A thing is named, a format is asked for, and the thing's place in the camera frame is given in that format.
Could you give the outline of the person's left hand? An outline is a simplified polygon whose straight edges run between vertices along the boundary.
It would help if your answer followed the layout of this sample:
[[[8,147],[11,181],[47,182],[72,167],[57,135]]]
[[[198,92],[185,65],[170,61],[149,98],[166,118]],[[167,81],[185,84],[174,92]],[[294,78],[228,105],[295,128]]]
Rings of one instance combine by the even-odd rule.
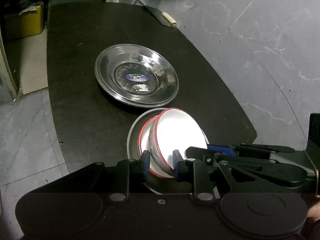
[[[320,207],[318,205],[314,205],[308,209],[308,222],[315,223],[320,220]]]

